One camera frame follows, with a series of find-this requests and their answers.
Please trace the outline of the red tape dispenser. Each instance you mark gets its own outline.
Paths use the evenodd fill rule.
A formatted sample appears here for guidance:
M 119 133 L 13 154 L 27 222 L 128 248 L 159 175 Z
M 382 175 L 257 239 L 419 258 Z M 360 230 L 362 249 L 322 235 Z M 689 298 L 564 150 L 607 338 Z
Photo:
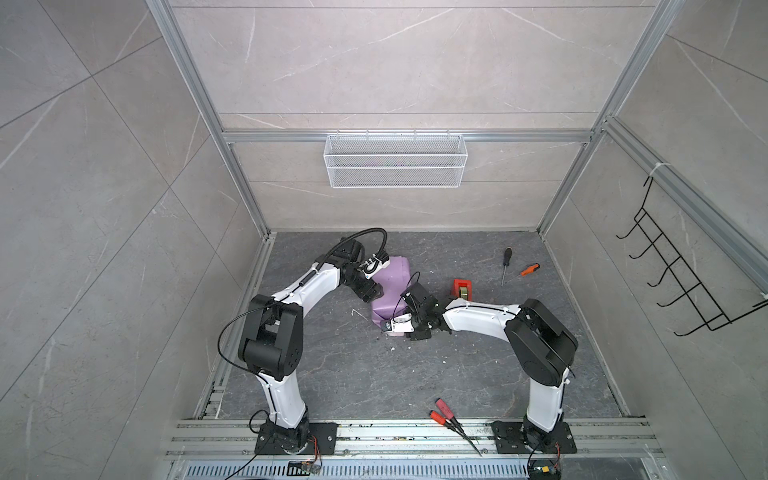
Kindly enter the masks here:
M 471 280 L 454 279 L 451 289 L 453 298 L 471 301 L 473 297 L 473 285 Z

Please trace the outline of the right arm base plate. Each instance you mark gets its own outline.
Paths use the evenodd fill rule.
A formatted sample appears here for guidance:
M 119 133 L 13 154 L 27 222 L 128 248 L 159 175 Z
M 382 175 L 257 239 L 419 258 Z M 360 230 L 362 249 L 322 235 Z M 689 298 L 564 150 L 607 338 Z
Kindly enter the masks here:
M 534 450 L 544 454 L 575 454 L 578 452 L 570 426 L 559 420 L 552 431 L 545 432 L 528 419 L 523 421 L 494 421 L 490 424 L 499 454 L 524 454 Z

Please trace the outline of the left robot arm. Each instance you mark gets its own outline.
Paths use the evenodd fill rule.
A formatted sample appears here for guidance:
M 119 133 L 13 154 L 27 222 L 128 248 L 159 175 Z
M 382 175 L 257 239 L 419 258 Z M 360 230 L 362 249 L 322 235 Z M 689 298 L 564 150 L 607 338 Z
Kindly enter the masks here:
M 327 294 L 349 287 L 371 303 L 384 288 L 350 262 L 315 262 L 298 280 L 271 296 L 254 296 L 247 310 L 228 322 L 243 320 L 235 363 L 231 366 L 256 376 L 268 402 L 261 435 L 273 438 L 288 453 L 302 451 L 310 441 L 308 407 L 301 397 L 296 370 L 304 348 L 304 316 Z

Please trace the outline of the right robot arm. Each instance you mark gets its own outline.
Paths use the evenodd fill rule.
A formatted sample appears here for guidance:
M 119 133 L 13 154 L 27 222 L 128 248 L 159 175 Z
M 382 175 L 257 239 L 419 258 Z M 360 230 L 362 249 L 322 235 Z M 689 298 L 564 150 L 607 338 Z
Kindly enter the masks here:
M 542 302 L 494 305 L 459 297 L 440 303 L 419 285 L 403 292 L 401 299 L 404 311 L 387 322 L 393 333 L 423 340 L 434 330 L 472 332 L 508 341 L 529 378 L 521 425 L 524 444 L 546 453 L 574 450 L 566 445 L 563 398 L 578 341 Z

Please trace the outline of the pink wrapping paper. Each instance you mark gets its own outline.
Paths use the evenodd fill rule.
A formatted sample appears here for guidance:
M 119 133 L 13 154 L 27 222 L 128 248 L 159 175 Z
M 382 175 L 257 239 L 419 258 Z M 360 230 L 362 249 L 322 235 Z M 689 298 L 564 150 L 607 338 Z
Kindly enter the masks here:
M 401 300 L 401 294 L 410 279 L 410 263 L 403 256 L 391 257 L 389 265 L 373 276 L 373 280 L 383 289 L 382 296 L 371 303 L 371 320 L 380 329 L 384 329 L 393 317 L 404 313 L 406 304 Z

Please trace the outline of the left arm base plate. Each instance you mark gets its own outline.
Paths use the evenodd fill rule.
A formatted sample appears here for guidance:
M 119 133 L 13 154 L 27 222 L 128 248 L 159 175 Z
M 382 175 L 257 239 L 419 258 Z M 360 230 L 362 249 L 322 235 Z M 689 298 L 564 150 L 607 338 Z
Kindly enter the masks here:
M 260 455 L 314 454 L 318 449 L 321 456 L 332 455 L 335 451 L 337 423 L 300 423 L 288 429 L 267 422 L 259 428 L 256 453 Z

